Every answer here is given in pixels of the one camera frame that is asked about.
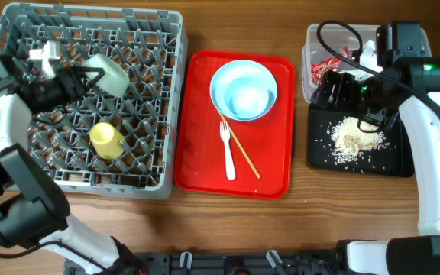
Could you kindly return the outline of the red snack wrapper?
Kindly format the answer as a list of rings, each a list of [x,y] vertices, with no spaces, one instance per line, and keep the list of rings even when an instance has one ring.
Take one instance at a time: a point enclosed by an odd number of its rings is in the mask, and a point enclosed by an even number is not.
[[[315,84],[319,84],[322,77],[328,71],[337,69],[340,66],[341,60],[336,56],[330,56],[323,61],[311,65],[311,79]]]

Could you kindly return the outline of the light blue bowl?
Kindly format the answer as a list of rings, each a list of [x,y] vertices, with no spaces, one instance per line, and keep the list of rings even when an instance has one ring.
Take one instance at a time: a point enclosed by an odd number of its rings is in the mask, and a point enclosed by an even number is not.
[[[230,82],[224,101],[231,116],[237,120],[252,120],[263,113],[269,102],[269,89],[256,78],[241,77]]]

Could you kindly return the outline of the white plastic fork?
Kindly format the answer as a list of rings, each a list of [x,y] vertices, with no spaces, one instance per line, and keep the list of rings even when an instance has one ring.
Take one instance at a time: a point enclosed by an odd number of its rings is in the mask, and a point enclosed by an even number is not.
[[[234,180],[236,178],[236,172],[235,172],[235,165],[234,161],[231,155],[231,148],[230,148],[230,131],[228,124],[226,122],[220,123],[220,137],[224,144],[225,149],[225,170],[226,170],[226,176],[228,180]]]

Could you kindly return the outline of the white tissue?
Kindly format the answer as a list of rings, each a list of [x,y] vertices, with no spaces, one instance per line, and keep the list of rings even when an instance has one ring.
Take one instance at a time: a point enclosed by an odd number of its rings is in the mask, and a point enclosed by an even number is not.
[[[377,65],[377,52],[374,41],[369,40],[364,44],[363,52],[360,56],[360,65],[375,72],[380,72],[382,70],[382,68]],[[360,69],[345,70],[345,72],[354,76],[355,80],[358,82],[362,82],[373,76],[373,74]]]

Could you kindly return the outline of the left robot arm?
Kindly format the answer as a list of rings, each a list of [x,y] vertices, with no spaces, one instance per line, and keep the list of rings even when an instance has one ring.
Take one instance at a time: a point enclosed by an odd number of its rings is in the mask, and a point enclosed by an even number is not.
[[[102,67],[49,69],[27,83],[12,55],[0,55],[0,246],[65,257],[87,274],[145,274],[146,266],[116,238],[94,231],[70,212],[63,190],[28,154],[34,115],[80,100],[106,74]]]

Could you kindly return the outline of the rice and food scraps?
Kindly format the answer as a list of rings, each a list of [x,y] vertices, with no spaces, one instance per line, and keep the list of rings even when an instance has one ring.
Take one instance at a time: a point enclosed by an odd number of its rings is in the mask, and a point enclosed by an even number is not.
[[[345,170],[350,164],[359,164],[362,160],[371,162],[371,157],[365,157],[365,153],[390,146],[383,132],[375,132],[376,126],[359,122],[356,118],[344,116],[340,121],[330,121],[320,127],[322,136],[315,138],[315,145],[323,149],[323,163],[343,166]]]

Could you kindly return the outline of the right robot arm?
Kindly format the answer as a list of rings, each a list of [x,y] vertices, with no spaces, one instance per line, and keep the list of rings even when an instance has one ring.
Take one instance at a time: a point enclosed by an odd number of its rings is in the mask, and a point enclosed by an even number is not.
[[[419,233],[389,241],[342,240],[332,250],[335,274],[440,274],[440,57],[429,55],[416,22],[376,31],[377,68],[359,80],[328,71],[312,101],[347,112],[377,131],[398,118],[406,129],[419,193]]]

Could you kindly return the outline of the yellow cup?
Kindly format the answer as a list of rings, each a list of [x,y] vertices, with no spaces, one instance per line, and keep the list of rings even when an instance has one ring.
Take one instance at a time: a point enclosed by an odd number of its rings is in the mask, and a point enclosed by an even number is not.
[[[108,122],[95,124],[89,132],[89,137],[96,153],[103,159],[115,159],[125,151],[121,146],[125,137]]]

